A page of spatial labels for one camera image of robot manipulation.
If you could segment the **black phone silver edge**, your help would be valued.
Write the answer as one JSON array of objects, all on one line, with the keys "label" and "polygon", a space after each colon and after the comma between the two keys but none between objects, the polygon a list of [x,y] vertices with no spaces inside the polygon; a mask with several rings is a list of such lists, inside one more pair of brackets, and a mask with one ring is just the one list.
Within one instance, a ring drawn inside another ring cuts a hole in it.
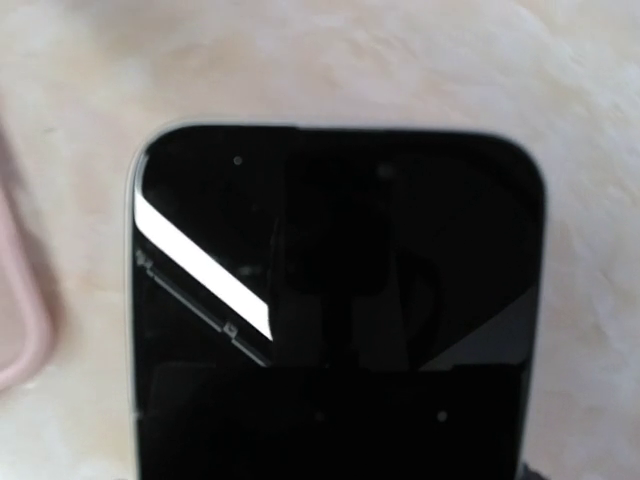
[{"label": "black phone silver edge", "polygon": [[129,187],[136,477],[536,478],[545,223],[493,134],[158,134]]}]

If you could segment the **pink clear phone case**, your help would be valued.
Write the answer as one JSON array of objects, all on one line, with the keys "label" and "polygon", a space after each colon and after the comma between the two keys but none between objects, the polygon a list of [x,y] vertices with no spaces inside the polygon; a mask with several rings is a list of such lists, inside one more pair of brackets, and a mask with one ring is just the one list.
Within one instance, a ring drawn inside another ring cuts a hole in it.
[{"label": "pink clear phone case", "polygon": [[17,188],[20,183],[14,152],[1,130],[1,272],[17,304],[23,343],[1,370],[1,389],[15,387],[36,375],[49,361],[55,344],[55,322],[33,260],[34,237],[25,223]]}]

